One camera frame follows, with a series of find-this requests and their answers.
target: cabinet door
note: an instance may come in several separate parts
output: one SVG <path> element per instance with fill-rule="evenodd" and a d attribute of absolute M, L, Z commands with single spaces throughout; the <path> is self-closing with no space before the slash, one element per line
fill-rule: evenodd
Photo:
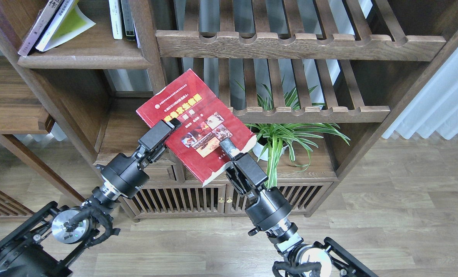
<path fill-rule="evenodd" d="M 304 214 L 313 203 L 319 200 L 331 182 L 305 184 L 279 184 L 278 188 L 293 207 L 291 214 Z M 246 197 L 240 197 L 232 185 L 226 187 L 226 214 L 245 214 L 249 206 Z"/>
<path fill-rule="evenodd" d="M 222 214 L 225 185 L 153 185 L 126 200 L 136 219 L 196 217 Z"/>

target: wooden rack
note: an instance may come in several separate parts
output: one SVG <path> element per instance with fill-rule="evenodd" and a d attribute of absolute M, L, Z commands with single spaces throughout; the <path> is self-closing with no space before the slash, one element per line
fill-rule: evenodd
<path fill-rule="evenodd" d="M 231 2 L 220 5 L 220 32 L 201 33 L 199 1 L 187 0 L 184 29 L 157 30 L 155 34 L 161 57 L 431 61 L 446 43 L 438 36 L 405 35 L 387 0 L 373 0 L 373 5 L 391 36 L 371 32 L 356 0 L 343 0 L 355 35 L 338 32 L 328 0 L 313 1 L 321 35 L 304 32 L 298 3 L 293 0 L 283 1 L 289 33 L 271 32 L 267 6 L 258 0 L 252 1 L 256 33 L 238 33 L 234 31 Z"/>

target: white curtain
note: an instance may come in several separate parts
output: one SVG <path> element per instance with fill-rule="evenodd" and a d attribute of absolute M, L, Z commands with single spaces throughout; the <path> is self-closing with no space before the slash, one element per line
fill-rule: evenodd
<path fill-rule="evenodd" d="M 405 139 L 437 132 L 446 140 L 458 134 L 458 49 L 398 116 L 383 137 L 397 132 Z"/>

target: book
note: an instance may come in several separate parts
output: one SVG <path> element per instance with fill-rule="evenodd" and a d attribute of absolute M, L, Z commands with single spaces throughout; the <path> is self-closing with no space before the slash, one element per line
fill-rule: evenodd
<path fill-rule="evenodd" d="M 193 175 L 205 186 L 230 165 L 219 147 L 230 137 L 243 153 L 256 143 L 252 133 L 220 101 L 210 88 L 188 70 L 137 109 L 137 114 L 154 126 L 158 121 L 177 118 L 182 122 L 166 141 Z"/>
<path fill-rule="evenodd" d="M 123 24 L 121 23 L 120 0 L 109 0 L 109 14 L 114 39 L 123 39 Z"/>
<path fill-rule="evenodd" d="M 49 26 L 44 31 L 41 39 L 39 39 L 39 42 L 36 45 L 37 50 L 44 52 L 49 49 L 47 45 L 49 41 L 51 40 L 51 37 L 58 30 L 60 25 L 63 23 L 65 17 L 67 17 L 67 14 L 69 14 L 69 12 L 75 7 L 77 2 L 78 0 L 64 0 L 63 1 L 62 5 L 60 6 L 60 9 L 56 12 L 52 21 L 49 23 Z"/>
<path fill-rule="evenodd" d="M 121 13 L 123 14 L 123 23 L 127 40 L 135 40 L 134 20 L 128 0 L 121 0 Z"/>
<path fill-rule="evenodd" d="M 19 55 L 27 57 L 62 3 L 63 0 L 48 0 L 46 6 L 37 14 L 34 25 L 29 29 L 25 39 L 23 39 L 22 46 L 18 50 Z"/>

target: wooden drawer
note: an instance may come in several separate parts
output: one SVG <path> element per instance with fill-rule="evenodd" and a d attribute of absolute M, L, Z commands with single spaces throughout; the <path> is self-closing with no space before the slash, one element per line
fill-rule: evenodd
<path fill-rule="evenodd" d="M 144 172 L 152 181 L 176 180 L 172 165 L 149 165 Z"/>

